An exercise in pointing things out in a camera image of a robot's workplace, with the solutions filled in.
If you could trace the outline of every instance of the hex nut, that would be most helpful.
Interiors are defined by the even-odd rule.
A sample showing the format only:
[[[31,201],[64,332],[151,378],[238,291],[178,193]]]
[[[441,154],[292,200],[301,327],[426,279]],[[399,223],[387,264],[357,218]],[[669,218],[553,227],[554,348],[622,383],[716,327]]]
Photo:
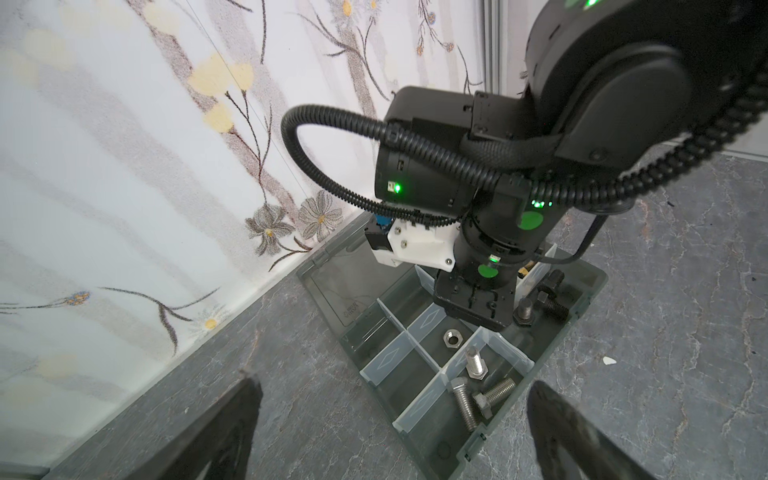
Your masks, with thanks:
[[[445,346],[448,348],[457,349],[464,342],[464,337],[462,337],[462,333],[457,329],[449,329],[442,336],[442,341],[445,342]]]

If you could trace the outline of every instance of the black bolt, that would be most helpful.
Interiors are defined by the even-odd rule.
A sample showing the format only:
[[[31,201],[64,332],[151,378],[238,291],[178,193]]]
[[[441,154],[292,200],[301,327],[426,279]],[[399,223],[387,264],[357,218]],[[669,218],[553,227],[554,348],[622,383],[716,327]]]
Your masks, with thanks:
[[[528,297],[521,298],[518,307],[512,314],[512,319],[519,326],[530,326],[533,323],[533,302]]]
[[[549,295],[547,295],[546,292],[538,293],[538,296],[536,297],[536,303],[541,307],[542,310],[554,316],[556,319],[562,322],[568,319],[570,310],[566,306],[562,306],[560,303],[557,303],[555,300],[549,298]]]
[[[552,270],[541,282],[536,286],[536,290],[539,292],[546,292],[549,298],[557,298],[557,289],[565,279],[565,274],[562,270]]]

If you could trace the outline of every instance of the hex bolt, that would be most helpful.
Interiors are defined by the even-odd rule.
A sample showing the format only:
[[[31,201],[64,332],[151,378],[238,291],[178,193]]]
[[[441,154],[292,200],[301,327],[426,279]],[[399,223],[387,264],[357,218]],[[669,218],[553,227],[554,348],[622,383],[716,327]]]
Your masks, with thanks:
[[[512,318],[520,326],[530,326],[533,323],[533,301],[528,297],[523,297],[518,303],[518,307],[512,314]]]
[[[462,413],[464,423],[467,425],[467,430],[472,432],[478,428],[480,421],[475,416],[475,409],[472,407],[472,401],[469,399],[468,383],[469,380],[459,376],[451,380],[451,388],[453,389],[453,395],[456,397],[456,403],[458,403],[458,410]]]
[[[556,319],[564,322],[568,319],[570,310],[566,306],[562,306],[555,300],[549,298],[546,292],[539,292],[536,297],[536,303],[546,312],[553,315]]]
[[[491,411],[492,407],[497,406],[504,399],[506,399],[515,387],[515,381],[512,379],[503,379],[497,383],[486,393],[477,392],[472,396],[475,399],[475,403],[482,412],[482,415],[490,419],[493,416]]]
[[[480,352],[474,346],[470,346],[467,348],[466,356],[469,378],[482,380],[488,373],[488,367],[485,364],[485,360],[480,357]]]
[[[555,286],[560,286],[560,284],[563,283],[563,280],[565,280],[565,273],[560,269],[552,270],[549,273],[549,280],[551,280]]]
[[[558,293],[556,290],[565,279],[565,274],[562,270],[552,270],[541,282],[536,286],[536,290],[546,292],[549,298],[556,298]]]

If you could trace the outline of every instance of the stainless steel bolt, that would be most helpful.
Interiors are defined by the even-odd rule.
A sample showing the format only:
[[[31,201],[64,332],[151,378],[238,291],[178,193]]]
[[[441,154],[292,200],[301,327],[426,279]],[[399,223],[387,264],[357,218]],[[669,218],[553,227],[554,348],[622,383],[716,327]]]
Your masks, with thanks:
[[[533,316],[533,302],[528,297],[523,297],[518,303],[518,307],[512,314],[512,318],[518,325],[529,326],[533,323],[531,317]]]
[[[485,364],[485,360],[480,357],[480,352],[474,346],[470,346],[467,348],[466,356],[469,377],[475,380],[482,380],[488,373],[488,367]]]
[[[467,425],[467,430],[470,432],[478,428],[480,422],[475,416],[475,409],[472,407],[472,401],[469,399],[469,391],[467,391],[467,384],[469,380],[463,376],[459,376],[451,380],[451,388],[453,389],[453,395],[456,397],[456,403],[458,403],[458,410],[462,414],[464,423]]]
[[[491,407],[497,406],[502,400],[506,399],[512,389],[515,387],[515,381],[512,379],[503,379],[497,383],[486,393],[477,392],[472,396],[475,399],[475,403],[482,412],[482,415],[490,419],[493,416]]]

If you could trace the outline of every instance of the storage compartment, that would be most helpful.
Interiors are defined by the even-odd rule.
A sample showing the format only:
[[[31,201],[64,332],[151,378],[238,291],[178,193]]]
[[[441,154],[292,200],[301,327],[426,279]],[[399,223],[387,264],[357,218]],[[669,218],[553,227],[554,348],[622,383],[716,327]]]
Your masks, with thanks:
[[[357,368],[362,369],[399,334],[397,326],[389,321],[384,310],[374,301],[341,337],[341,343]]]
[[[513,324],[495,333],[446,316],[432,302],[436,270],[377,263],[363,233],[368,218],[363,214],[314,253],[300,268],[300,278],[424,476],[456,478],[584,314],[606,276],[582,260],[557,266],[565,274],[558,302],[570,308],[568,321],[542,314],[530,327]],[[567,256],[556,246],[547,255]],[[534,266],[518,281],[515,299],[533,291],[550,269]],[[445,344],[449,329],[462,336],[458,348]],[[487,392],[504,378],[515,381],[509,397],[492,407],[490,419],[478,414],[481,424],[474,432],[467,430],[451,389],[457,376],[468,378],[470,346],[488,367],[482,380],[469,380],[470,393]]]
[[[410,326],[432,303],[432,294],[422,288],[416,270],[411,268],[381,297],[403,326]]]
[[[382,400],[387,415],[394,421],[434,376],[435,371],[422,356],[411,350],[374,391]]]

